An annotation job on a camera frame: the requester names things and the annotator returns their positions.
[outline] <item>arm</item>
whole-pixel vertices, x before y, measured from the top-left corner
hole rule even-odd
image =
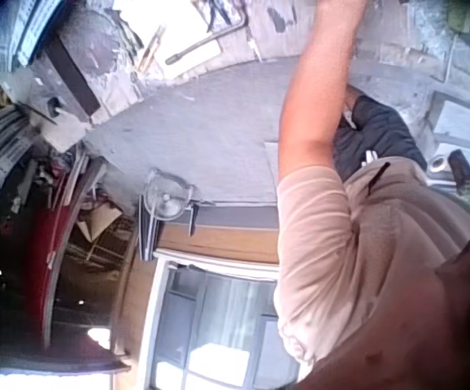
[[[366,4],[367,0],[319,0],[311,42],[300,58],[282,108],[281,179],[302,167],[333,166],[333,137]]]

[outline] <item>shirt sleeve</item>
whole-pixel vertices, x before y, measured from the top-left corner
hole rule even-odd
[[[309,362],[306,329],[336,319],[335,294],[342,287],[337,285],[352,237],[349,202],[342,180],[329,167],[298,170],[280,182],[277,193],[279,330],[286,349]]]

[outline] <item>wooden board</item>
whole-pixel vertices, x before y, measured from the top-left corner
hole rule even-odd
[[[167,224],[159,238],[159,248],[246,262],[277,264],[277,242],[278,232],[272,230],[198,227],[194,236],[188,237],[187,226]]]

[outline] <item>white window frame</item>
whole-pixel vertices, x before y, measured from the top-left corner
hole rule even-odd
[[[154,357],[155,339],[163,307],[164,292],[167,288],[168,274],[177,266],[195,266],[205,271],[217,274],[237,276],[253,280],[277,281],[278,264],[263,264],[258,262],[241,262],[223,258],[213,258],[192,253],[178,252],[170,249],[158,249],[154,252],[157,258],[154,280],[146,309],[145,325],[141,338],[141,349],[137,366],[135,390],[145,390],[150,384],[151,362]],[[298,379],[309,373],[310,367],[301,364]]]

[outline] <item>window pane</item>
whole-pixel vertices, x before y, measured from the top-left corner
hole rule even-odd
[[[207,276],[191,371],[234,386],[244,384],[264,299],[259,287],[258,281]]]
[[[203,278],[204,274],[201,271],[178,270],[174,274],[171,289],[190,297],[196,297]]]
[[[266,294],[266,303],[264,305],[263,314],[276,316],[275,302],[273,297],[275,295],[276,283],[267,283],[263,285]]]
[[[185,390],[232,390],[220,384],[210,382],[198,376],[187,374]]]
[[[194,320],[195,301],[168,293],[157,332],[155,356],[185,364],[189,334]]]
[[[155,387],[160,390],[181,390],[183,370],[173,364],[158,362],[155,366]]]
[[[255,388],[277,388],[291,383],[296,379],[297,372],[298,363],[285,351],[276,321],[267,321],[255,376]]]

